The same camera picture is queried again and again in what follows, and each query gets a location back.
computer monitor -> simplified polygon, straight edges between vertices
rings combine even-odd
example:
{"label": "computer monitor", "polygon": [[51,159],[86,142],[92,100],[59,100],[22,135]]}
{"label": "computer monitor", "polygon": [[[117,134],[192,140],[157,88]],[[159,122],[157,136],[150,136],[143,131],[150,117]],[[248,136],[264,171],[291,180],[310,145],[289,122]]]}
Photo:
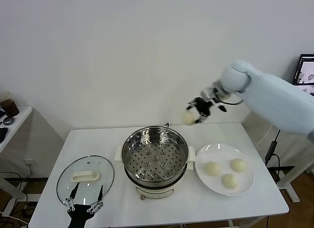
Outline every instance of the computer monitor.
{"label": "computer monitor", "polygon": [[314,54],[300,55],[292,84],[314,96]]}

glass lid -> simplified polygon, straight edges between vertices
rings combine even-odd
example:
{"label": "glass lid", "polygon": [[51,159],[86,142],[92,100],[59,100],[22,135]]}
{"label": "glass lid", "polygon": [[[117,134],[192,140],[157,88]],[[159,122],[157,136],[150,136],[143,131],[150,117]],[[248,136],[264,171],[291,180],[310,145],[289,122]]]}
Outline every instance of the glass lid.
{"label": "glass lid", "polygon": [[61,203],[68,205],[66,199],[78,185],[73,203],[92,205],[97,202],[99,195],[105,196],[113,179],[114,169],[106,158],[86,156],[74,161],[63,171],[57,183],[57,196]]}

power cord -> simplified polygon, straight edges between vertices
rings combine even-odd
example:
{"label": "power cord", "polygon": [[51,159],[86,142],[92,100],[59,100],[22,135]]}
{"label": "power cord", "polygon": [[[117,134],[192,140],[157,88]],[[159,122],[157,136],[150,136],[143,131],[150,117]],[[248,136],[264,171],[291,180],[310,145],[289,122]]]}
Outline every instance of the power cord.
{"label": "power cord", "polygon": [[224,101],[220,100],[220,98],[218,97],[218,95],[217,95],[216,91],[213,91],[213,93],[214,93],[214,95],[215,95],[215,98],[216,98],[219,102],[221,102],[221,103],[223,103],[223,104],[228,104],[228,105],[238,105],[238,104],[243,103],[243,100],[241,100],[241,101],[239,101],[239,102],[237,102],[237,103],[229,103],[229,102],[224,102]]}
{"label": "power cord", "polygon": [[[28,166],[28,168],[29,168],[29,174],[24,178],[24,179],[22,179],[22,177],[21,177],[21,175],[20,174],[18,174],[18,173],[15,173],[15,172],[0,172],[0,173],[10,173],[10,174],[15,174],[15,175],[17,175],[19,178],[20,178],[20,186],[19,186],[19,190],[21,190],[21,186],[22,186],[22,182],[24,182],[27,178],[29,178],[31,175],[32,175],[32,169],[31,169],[31,165],[30,164],[27,164],[27,166]],[[19,216],[19,218],[14,218],[14,217],[11,217],[11,216],[7,216],[7,219],[6,219],[6,221],[5,222],[1,222],[1,223],[3,223],[3,225],[1,226],[1,228],[3,228],[6,224],[9,224],[9,223],[12,223],[12,222],[9,222],[8,220],[9,220],[9,217],[11,217],[11,218],[13,218],[13,219],[17,219],[18,220],[18,222],[19,222],[19,226],[24,226],[24,224],[21,224],[21,222],[20,221],[22,221],[22,222],[24,222],[23,220],[20,220],[20,218],[21,217],[24,217],[24,218],[30,218],[31,216],[32,216],[32,214],[27,214],[26,213],[26,211],[28,211],[28,210],[35,210],[34,208],[29,208],[28,209],[28,207],[29,206],[33,206],[32,204],[33,203],[31,203],[30,205],[28,205],[27,204],[27,202],[28,202],[28,197],[27,197],[27,194],[25,194],[26,195],[26,202],[25,202],[25,206],[22,208],[22,209],[20,209],[20,210],[18,210],[18,211],[16,211],[16,212],[14,212],[14,213],[11,213],[11,215],[14,215],[14,214],[17,214],[17,213],[19,213],[19,212],[22,212],[21,214],[20,214],[20,216]]]}
{"label": "power cord", "polygon": [[[267,155],[265,157],[265,165],[267,165],[267,163],[269,162],[269,160],[272,156],[276,156],[278,159],[278,173],[277,173],[277,178],[275,180],[276,184],[279,181],[280,157],[277,154],[275,154],[274,152],[275,152],[275,149],[277,146],[277,139],[278,139],[279,133],[280,133],[280,130],[278,131],[275,140],[271,142],[270,147],[269,147],[268,152],[267,152]],[[268,228],[268,222],[269,222],[269,216],[267,216],[266,228]]]}
{"label": "power cord", "polygon": [[11,225],[13,228],[15,227],[15,225],[14,225],[13,222],[0,222],[0,223],[3,223],[3,225],[9,224],[9,225]]}

pot handle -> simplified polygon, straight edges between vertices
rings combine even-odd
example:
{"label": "pot handle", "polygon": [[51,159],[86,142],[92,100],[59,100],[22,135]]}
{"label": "pot handle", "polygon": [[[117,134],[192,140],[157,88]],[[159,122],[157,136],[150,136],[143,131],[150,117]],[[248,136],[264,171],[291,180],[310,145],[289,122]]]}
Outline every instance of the pot handle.
{"label": "pot handle", "polygon": [[122,163],[122,146],[118,146],[116,150],[116,155],[114,156],[114,161],[117,162],[118,166],[123,166]]}
{"label": "pot handle", "polygon": [[195,149],[193,146],[188,147],[187,169],[193,170],[193,163],[196,161]]}

stainless steel steamer basket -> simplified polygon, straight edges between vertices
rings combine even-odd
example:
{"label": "stainless steel steamer basket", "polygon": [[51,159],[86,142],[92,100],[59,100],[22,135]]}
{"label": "stainless steel steamer basket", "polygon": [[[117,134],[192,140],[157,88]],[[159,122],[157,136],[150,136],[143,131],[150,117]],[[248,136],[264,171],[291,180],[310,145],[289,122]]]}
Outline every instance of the stainless steel steamer basket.
{"label": "stainless steel steamer basket", "polygon": [[165,188],[184,174],[188,146],[179,133],[168,127],[145,127],[125,141],[121,156],[133,182],[144,188]]}

